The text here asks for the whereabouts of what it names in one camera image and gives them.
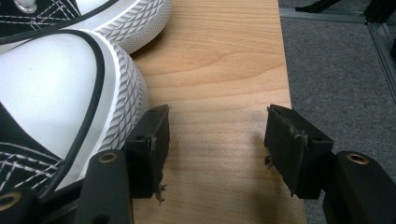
wooden board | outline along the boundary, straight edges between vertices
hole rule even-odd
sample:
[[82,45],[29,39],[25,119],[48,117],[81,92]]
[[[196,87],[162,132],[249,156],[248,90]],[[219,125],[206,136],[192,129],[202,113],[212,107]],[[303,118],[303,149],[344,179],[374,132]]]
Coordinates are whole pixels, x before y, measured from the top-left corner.
[[150,106],[171,106],[165,201],[134,200],[135,223],[305,223],[264,165],[266,107],[290,106],[276,0],[174,0],[132,56]]

white stitching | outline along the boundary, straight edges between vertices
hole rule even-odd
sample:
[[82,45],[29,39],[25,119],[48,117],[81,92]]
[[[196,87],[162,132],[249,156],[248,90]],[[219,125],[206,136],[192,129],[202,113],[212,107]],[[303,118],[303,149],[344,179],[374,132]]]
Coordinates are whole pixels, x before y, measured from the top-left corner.
[[60,7],[58,4],[59,4],[59,1],[54,1],[54,0],[51,0],[54,4],[56,4],[56,6],[58,7],[58,9],[60,9],[61,11],[62,11],[62,13],[66,16],[66,18],[67,19],[69,19],[70,20],[70,18],[66,15],[66,13],[64,12],[64,9],[63,9],[63,7]]
[[35,160],[35,159],[33,159],[33,158],[30,158],[30,157],[25,157],[25,156],[23,156],[23,155],[21,155],[21,154],[11,154],[11,153],[7,153],[7,152],[0,152],[0,155],[16,156],[18,159],[23,159],[23,160],[27,160],[27,161],[31,161],[31,162],[37,162],[37,163],[40,164],[40,165],[49,166],[49,168],[58,170],[58,168],[55,167],[55,166],[52,165],[52,164],[49,164],[49,163],[46,163],[46,162],[43,162],[43,161],[39,161],[39,160]]
[[66,8],[67,12],[70,13],[70,15],[75,18],[74,14],[69,10],[69,8],[61,1],[58,1],[59,3],[62,4],[62,8]]
[[[2,16],[0,15],[0,18],[11,18],[11,19],[26,19],[26,20],[35,20],[37,18],[42,19],[42,17],[20,17],[20,16]],[[61,18],[47,18],[55,21],[66,21],[66,19],[61,19]]]
[[48,19],[52,19],[50,16],[52,16],[53,14],[55,14],[57,11],[59,11],[59,8],[57,8],[55,11],[51,12],[47,17],[40,17],[40,16],[37,16],[37,18],[35,18],[34,21],[35,21],[36,19],[41,19],[41,21],[39,21],[38,23],[39,23],[39,24],[43,24],[43,21],[46,21],[46,20],[48,20]]
[[37,151],[35,151],[35,150],[33,150],[33,149],[29,148],[29,147],[22,147],[22,146],[19,146],[19,145],[15,145],[15,144],[12,144],[12,143],[6,143],[6,142],[0,142],[0,145],[10,146],[10,147],[17,147],[19,149],[23,149],[23,150],[35,153],[35,154],[40,155],[40,156],[44,156],[44,157],[46,157],[48,159],[59,161],[59,159],[53,158],[53,157],[51,157],[49,155],[46,155],[44,153],[41,153],[41,152],[37,152]]
[[35,177],[37,177],[37,176],[39,176],[39,174],[36,174],[36,175],[33,175],[33,176],[29,177],[28,179],[26,179],[26,180],[22,181],[21,183],[15,185],[14,188],[17,188],[17,187],[19,187],[20,185],[29,182],[31,179],[33,179],[33,178],[35,178]]
[[70,0],[67,0],[67,2],[69,3],[69,5],[75,10],[75,12],[79,15],[79,16],[81,16],[80,14],[79,14],[79,12],[78,12],[78,10],[74,7],[74,5],[70,2]]
[[[12,165],[13,163],[9,162],[9,161],[2,161],[2,163],[4,163],[5,165]],[[43,172],[37,169],[34,169],[32,167],[29,166],[24,166],[24,165],[20,165],[20,164],[16,164],[15,167],[28,171],[28,172],[32,172],[32,173],[36,173],[36,174],[40,174],[40,175],[45,175],[47,177],[53,177],[53,174],[47,173],[47,172]]]
[[44,178],[43,180],[41,180],[40,182],[36,183],[34,186],[32,186],[32,189],[37,188],[38,186],[40,186],[42,183],[44,183],[44,181],[48,180],[48,178]]
[[[8,23],[8,24],[32,24],[27,21],[0,21],[1,23]],[[39,23],[40,25],[52,25],[53,23]]]
[[14,162],[12,163],[12,168],[11,168],[11,170],[8,172],[8,174],[7,174],[7,176],[6,176],[6,180],[2,183],[2,185],[1,185],[1,187],[0,187],[0,190],[3,189],[4,185],[5,185],[5,184],[7,183],[7,181],[9,180],[9,177],[11,176],[11,173],[14,171],[16,165],[17,165],[17,162],[14,161]]
[[6,161],[8,161],[9,159],[12,159],[14,157],[14,155],[8,157],[5,161],[2,161],[2,165],[1,165],[1,169],[0,169],[0,174],[2,171],[4,171],[4,167],[6,166]]

black sneaker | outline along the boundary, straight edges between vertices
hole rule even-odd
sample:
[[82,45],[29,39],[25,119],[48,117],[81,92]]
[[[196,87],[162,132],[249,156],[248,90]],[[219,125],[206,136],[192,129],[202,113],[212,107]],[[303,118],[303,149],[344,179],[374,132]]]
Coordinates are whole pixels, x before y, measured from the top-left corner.
[[93,31],[60,30],[0,54],[0,190],[45,195],[120,149],[148,109],[130,56]]
[[172,0],[0,0],[0,53],[62,28],[98,32],[132,53],[163,29],[171,10]]

screw hole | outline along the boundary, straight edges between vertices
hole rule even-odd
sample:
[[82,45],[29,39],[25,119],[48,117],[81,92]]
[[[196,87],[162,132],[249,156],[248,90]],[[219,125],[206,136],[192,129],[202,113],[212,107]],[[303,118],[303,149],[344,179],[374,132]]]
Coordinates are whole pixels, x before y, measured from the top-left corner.
[[4,211],[21,199],[21,194],[17,191],[12,191],[5,195],[0,196],[0,211]]
[[107,224],[109,221],[110,217],[108,215],[99,215],[93,219],[92,224]]
[[363,157],[361,155],[355,154],[355,153],[349,153],[349,154],[346,155],[346,157],[350,161],[353,161],[353,162],[355,162],[357,164],[360,164],[360,165],[367,165],[368,163],[370,163],[370,161],[367,158],[365,158],[365,157]]
[[99,157],[99,162],[112,162],[117,159],[117,154],[114,152],[106,153]]

gray carpet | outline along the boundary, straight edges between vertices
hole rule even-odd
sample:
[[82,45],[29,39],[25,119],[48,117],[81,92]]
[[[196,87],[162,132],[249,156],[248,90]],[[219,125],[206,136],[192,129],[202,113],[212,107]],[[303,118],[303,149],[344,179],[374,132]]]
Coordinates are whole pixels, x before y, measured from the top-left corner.
[[[281,0],[279,4],[313,2]],[[366,4],[357,3],[369,1],[338,4],[343,2],[338,5],[343,9],[364,10]],[[334,140],[335,153],[364,153],[396,181],[396,105],[367,27],[295,19],[281,23],[294,109]],[[321,204],[322,200],[305,201],[308,224],[326,223]]]

